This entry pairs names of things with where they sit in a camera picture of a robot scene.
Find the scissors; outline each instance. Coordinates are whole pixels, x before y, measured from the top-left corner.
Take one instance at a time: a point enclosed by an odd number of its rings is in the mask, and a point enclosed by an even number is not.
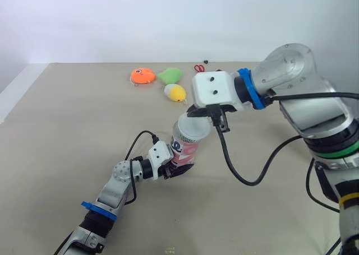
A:
[[[193,68],[194,68],[194,70],[195,70],[196,72],[198,72],[198,73],[205,71],[205,70],[204,70],[204,66],[203,66],[202,64],[196,64]]]

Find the beige table surface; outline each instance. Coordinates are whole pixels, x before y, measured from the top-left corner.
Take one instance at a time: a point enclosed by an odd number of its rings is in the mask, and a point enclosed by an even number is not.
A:
[[[207,70],[253,65],[210,63]],[[138,132],[169,142],[186,106],[168,100],[159,82],[134,87],[128,78],[136,67],[157,73],[173,66],[190,92],[192,63],[51,64],[43,72],[0,125],[0,255],[53,254],[86,214],[80,203],[96,198]],[[278,104],[228,120],[232,161],[251,180],[296,134]],[[150,146],[144,137],[134,155]],[[294,142],[259,186],[247,187],[229,172],[213,131],[185,175],[140,183],[103,254],[324,254],[339,235],[338,216],[307,197],[309,161],[305,144]],[[328,202],[315,175],[311,186]]]

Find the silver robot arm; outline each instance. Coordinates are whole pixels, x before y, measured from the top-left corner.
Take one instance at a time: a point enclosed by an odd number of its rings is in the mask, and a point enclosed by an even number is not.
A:
[[[109,182],[93,203],[83,202],[89,212],[83,222],[65,239],[55,255],[90,255],[101,253],[111,230],[131,192],[131,171],[135,182],[158,179],[159,168],[173,158],[164,141],[158,141],[145,160],[121,161],[112,170]]]
[[[198,73],[192,81],[194,105],[189,117],[209,116],[228,132],[225,112],[264,109],[279,95],[334,92],[316,73],[312,51],[287,44],[251,71]],[[359,239],[358,122],[340,98],[283,100],[280,110],[301,135],[315,159],[324,194],[340,206],[340,237],[345,245]]]

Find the blue ring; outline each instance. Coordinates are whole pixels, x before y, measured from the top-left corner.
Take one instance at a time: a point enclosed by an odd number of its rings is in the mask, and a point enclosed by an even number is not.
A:
[[[105,217],[108,217],[111,220],[117,220],[117,216],[115,214],[112,214],[98,206],[94,206],[92,203],[82,202],[81,205],[84,206],[86,209],[97,212]]]
[[[249,95],[251,96],[252,101],[253,101],[254,105],[256,106],[256,108],[264,109],[265,107],[262,104],[261,100],[259,99],[259,96],[252,84],[251,71],[248,70],[248,68],[241,68],[238,70],[238,73],[240,74],[240,77],[242,77],[242,79],[244,80],[247,90],[249,92]]]

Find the green plush toy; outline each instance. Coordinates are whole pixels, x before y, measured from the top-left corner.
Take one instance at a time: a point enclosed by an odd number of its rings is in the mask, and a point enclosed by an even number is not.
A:
[[[174,67],[166,68],[163,72],[157,74],[157,78],[161,79],[166,85],[177,83],[181,77],[182,71]]]

